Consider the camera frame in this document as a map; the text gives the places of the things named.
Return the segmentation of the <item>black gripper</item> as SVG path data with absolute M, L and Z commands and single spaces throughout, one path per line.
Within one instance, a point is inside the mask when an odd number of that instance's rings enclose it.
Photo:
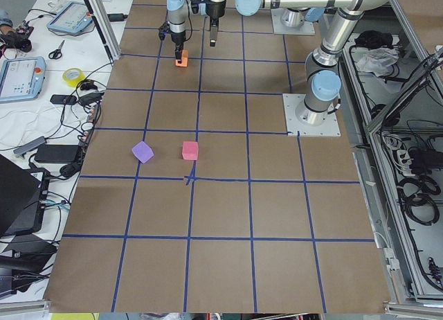
M 215 47 L 219 31 L 219 18 L 225 15 L 225 1 L 206 2 L 206 14 L 210 17 L 210 47 Z
M 171 32 L 170 35 L 171 35 L 172 41 L 175 44 L 175 50 L 174 50 L 175 60 L 177 62 L 181 62 L 183 47 L 184 47 L 184 43 L 186 41 L 186 32 L 185 31 L 182 31 L 180 33 Z

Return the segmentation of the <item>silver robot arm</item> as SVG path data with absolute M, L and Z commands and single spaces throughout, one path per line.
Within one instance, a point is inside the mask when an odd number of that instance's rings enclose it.
M 336 13 L 323 35 L 321 44 L 305 62 L 308 91 L 295 108 L 297 118 L 308 125 L 321 125 L 332 101 L 341 89 L 336 65 L 346 40 L 367 10 L 382 6 L 389 0 L 235 0 L 241 15 L 254 15 L 259 9 L 335 8 Z
M 167 0 L 167 11 L 168 32 L 175 44 L 175 59 L 179 66 L 184 66 L 184 43 L 192 37 L 192 27 L 190 36 L 186 36 L 186 20 L 190 22 L 190 0 Z

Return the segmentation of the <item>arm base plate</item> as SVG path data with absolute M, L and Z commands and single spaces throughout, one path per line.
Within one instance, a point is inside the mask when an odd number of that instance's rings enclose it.
M 305 106 L 304 94 L 283 94 L 288 136 L 339 137 L 341 135 L 332 103 L 326 112 L 313 112 Z
M 271 11 L 273 33 L 279 35 L 315 35 L 314 25 L 305 19 L 308 8 L 278 8 Z

